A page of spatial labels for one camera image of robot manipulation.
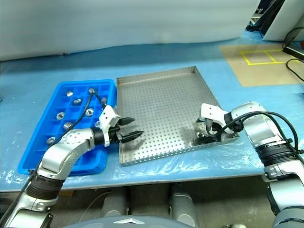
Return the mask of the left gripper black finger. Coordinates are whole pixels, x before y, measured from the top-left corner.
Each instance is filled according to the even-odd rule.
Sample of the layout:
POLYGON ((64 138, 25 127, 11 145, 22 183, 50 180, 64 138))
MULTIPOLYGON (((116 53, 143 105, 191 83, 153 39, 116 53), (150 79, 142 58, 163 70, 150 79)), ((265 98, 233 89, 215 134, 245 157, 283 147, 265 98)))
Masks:
POLYGON ((131 133, 127 134, 127 135, 121 135, 120 142, 121 143, 124 143, 124 142, 128 143, 130 141, 133 141, 133 140, 137 139, 143 133, 144 133, 144 131, 134 131, 134 132, 131 132, 131 133))
POLYGON ((132 117, 124 117, 124 118, 119 119, 118 125, 119 126, 128 125, 128 124, 132 123, 134 120, 135 119, 132 117))

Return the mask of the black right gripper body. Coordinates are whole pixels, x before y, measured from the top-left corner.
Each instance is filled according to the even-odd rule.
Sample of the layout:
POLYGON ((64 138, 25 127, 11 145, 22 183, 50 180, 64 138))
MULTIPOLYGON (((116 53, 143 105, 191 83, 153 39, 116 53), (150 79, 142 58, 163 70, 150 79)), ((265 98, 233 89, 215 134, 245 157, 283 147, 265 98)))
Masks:
POLYGON ((217 137, 224 133, 223 127, 215 121, 206 118, 204 123, 207 136, 217 137))

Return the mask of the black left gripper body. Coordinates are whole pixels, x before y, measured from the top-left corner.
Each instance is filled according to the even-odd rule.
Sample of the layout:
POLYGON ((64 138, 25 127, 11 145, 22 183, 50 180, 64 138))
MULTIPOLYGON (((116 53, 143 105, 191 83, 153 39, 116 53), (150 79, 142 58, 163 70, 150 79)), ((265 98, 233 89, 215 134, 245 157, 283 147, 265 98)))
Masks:
POLYGON ((124 119, 119 119, 115 126, 110 127, 108 131, 110 144, 113 143, 125 143, 124 136, 122 136, 120 131, 120 126, 124 125, 124 119))

